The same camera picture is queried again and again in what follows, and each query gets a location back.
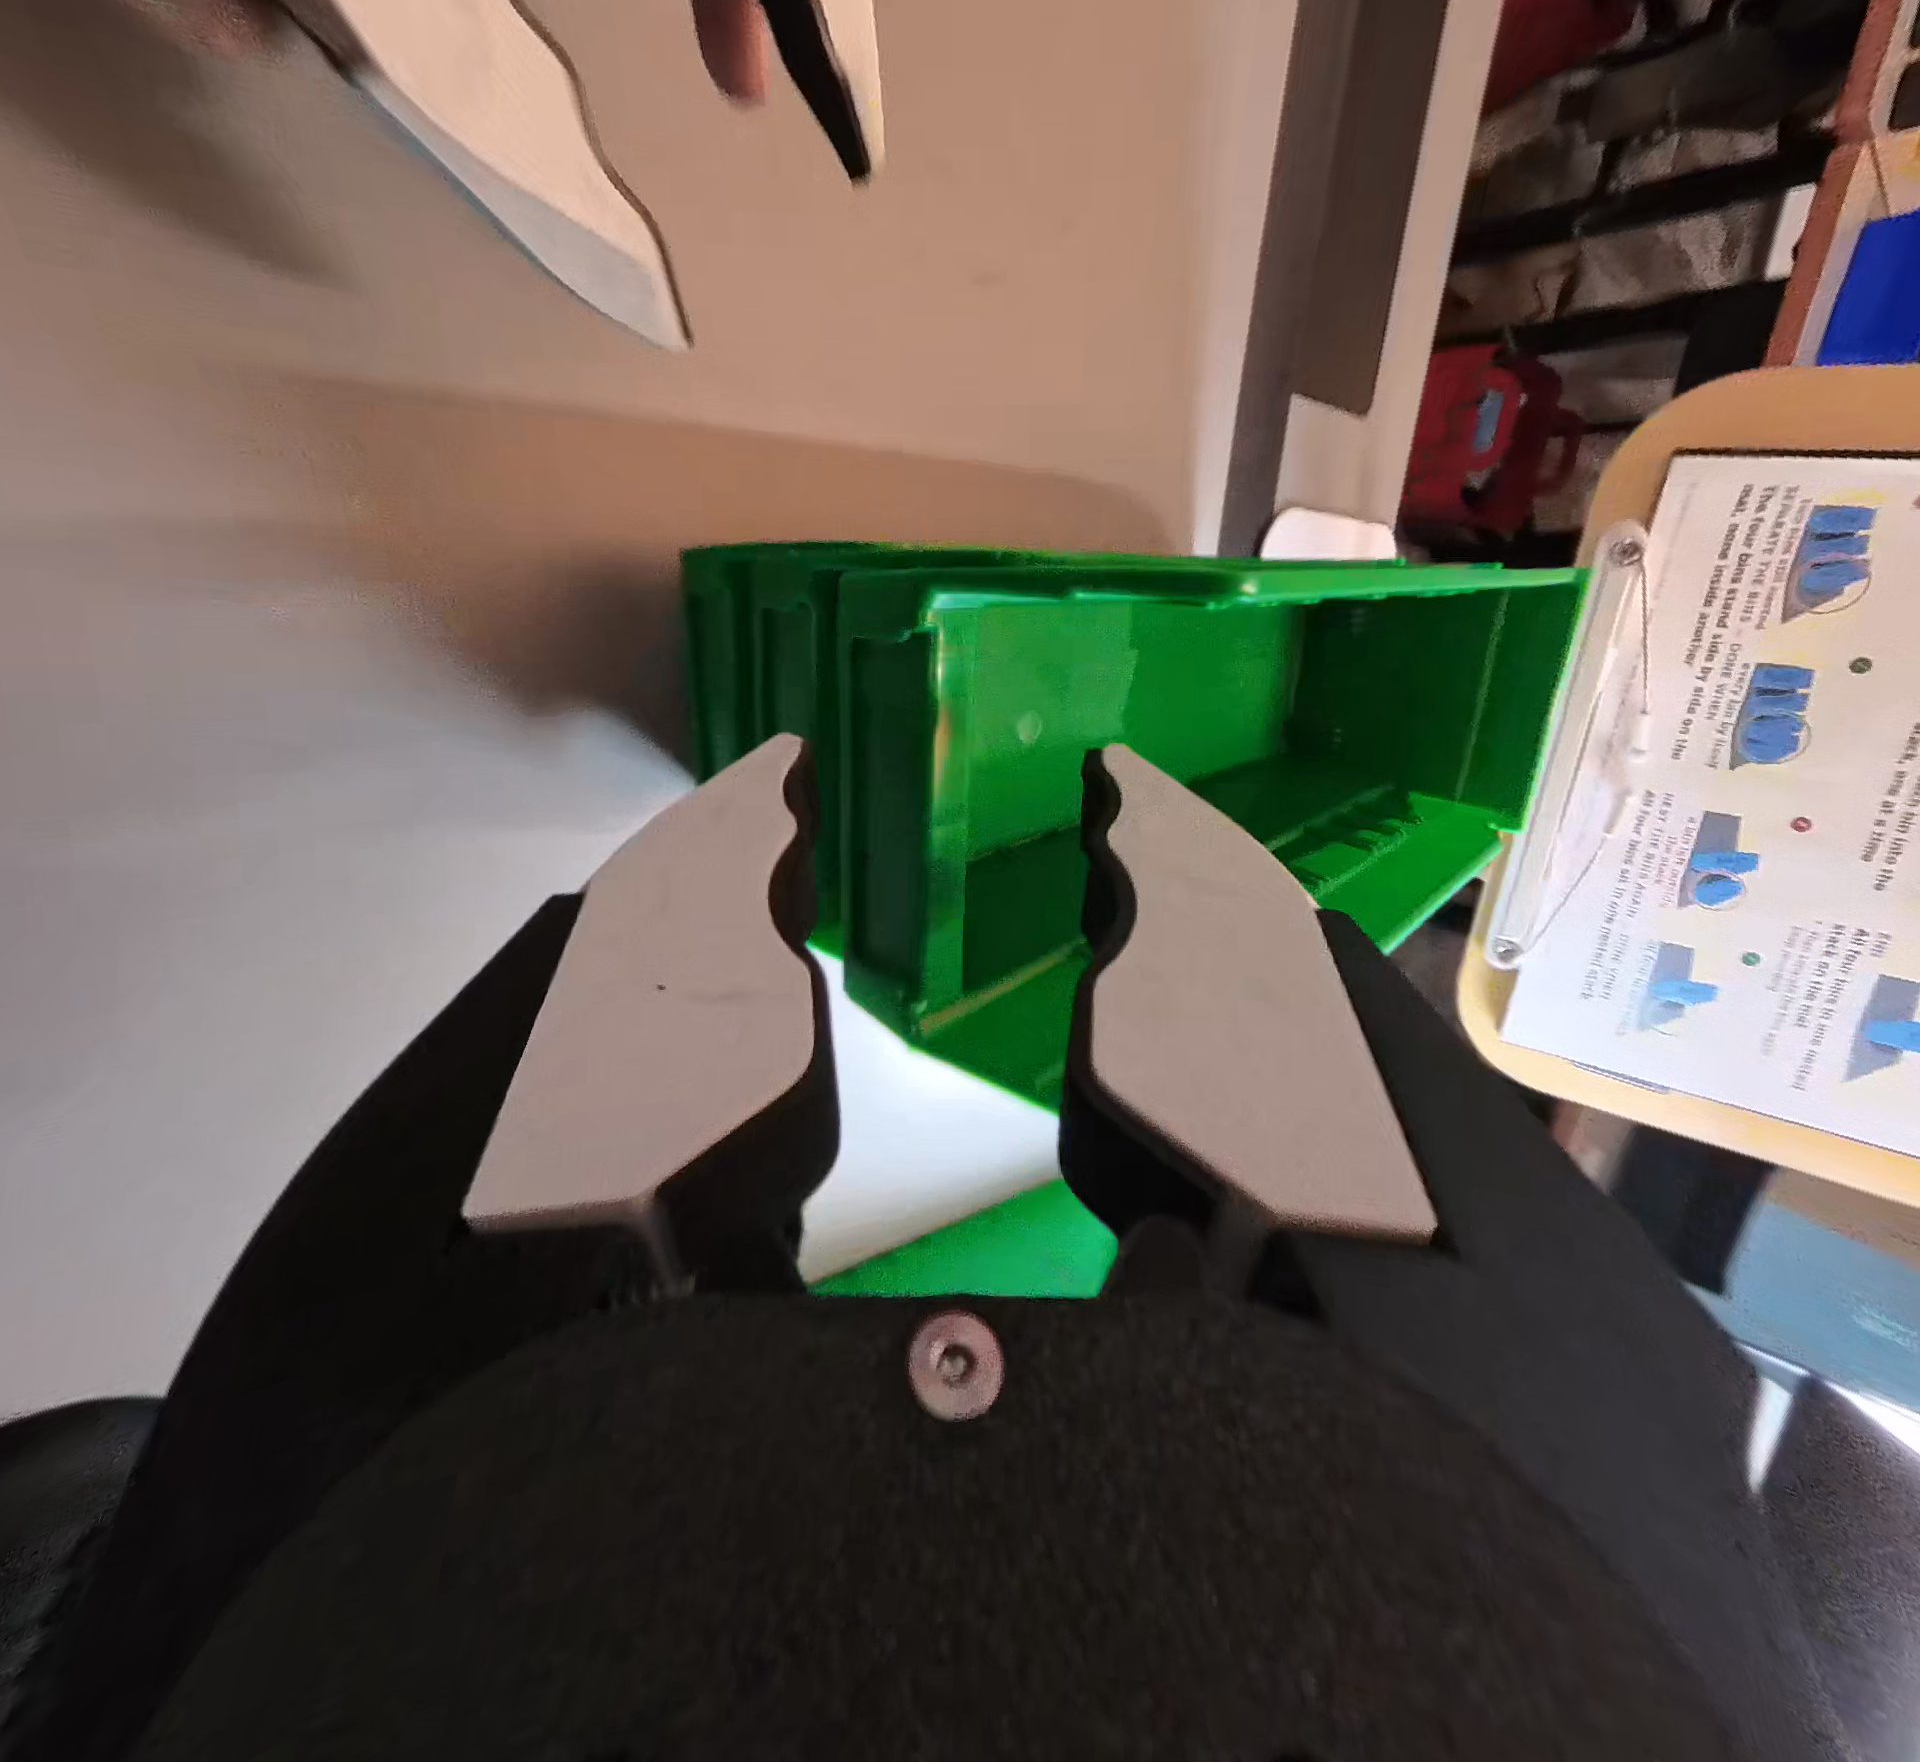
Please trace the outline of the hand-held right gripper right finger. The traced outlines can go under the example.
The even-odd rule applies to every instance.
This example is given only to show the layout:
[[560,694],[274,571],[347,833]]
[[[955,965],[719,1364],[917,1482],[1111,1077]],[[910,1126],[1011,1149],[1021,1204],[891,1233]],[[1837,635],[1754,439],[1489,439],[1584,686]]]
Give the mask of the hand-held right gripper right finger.
[[1088,961],[1061,1162],[1110,1289],[1254,1289],[1293,1238],[1428,1251],[1439,1221],[1317,902],[1123,743],[1082,765]]

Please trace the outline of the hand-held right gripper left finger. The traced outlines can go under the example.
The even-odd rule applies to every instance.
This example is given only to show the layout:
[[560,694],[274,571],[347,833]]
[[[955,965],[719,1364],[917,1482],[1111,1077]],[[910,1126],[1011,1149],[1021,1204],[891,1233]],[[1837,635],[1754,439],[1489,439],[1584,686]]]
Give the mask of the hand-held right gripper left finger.
[[471,1231],[622,1229],[670,1292],[794,1279],[837,1156],[817,827],[813,751],[784,734],[598,864],[470,1176]]

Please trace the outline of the grey desk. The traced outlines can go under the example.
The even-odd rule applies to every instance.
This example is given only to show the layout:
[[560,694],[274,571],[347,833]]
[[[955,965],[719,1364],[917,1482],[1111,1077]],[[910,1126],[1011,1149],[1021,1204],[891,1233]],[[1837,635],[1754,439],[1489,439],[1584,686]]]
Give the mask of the grey desk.
[[3,0],[3,1412],[157,1394],[325,1128],[689,786],[679,553],[1257,541],[1357,0],[873,0],[856,184],[514,0],[689,347],[352,78]]

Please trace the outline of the person's left hand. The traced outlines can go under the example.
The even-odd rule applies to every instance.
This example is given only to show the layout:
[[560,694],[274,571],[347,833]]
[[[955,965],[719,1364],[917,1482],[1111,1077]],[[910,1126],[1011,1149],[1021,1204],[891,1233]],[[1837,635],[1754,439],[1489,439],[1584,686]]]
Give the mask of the person's left hand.
[[689,0],[711,84],[742,106],[771,92],[771,27],[758,0]]

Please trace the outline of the printed instruction sheet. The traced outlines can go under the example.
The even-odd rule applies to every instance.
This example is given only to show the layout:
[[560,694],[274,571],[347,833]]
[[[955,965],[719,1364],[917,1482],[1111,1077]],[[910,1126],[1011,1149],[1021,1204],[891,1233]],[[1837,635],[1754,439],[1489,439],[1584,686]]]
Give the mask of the printed instruction sheet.
[[1617,781],[1500,885],[1500,1041],[1916,1156],[1916,457],[1682,454],[1637,527]]

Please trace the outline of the blue box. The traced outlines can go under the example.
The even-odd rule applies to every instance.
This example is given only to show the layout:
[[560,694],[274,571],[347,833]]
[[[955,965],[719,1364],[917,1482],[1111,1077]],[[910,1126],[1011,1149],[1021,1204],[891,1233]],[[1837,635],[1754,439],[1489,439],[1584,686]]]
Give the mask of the blue box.
[[1860,227],[1811,359],[1818,366],[1918,362],[1918,209]]

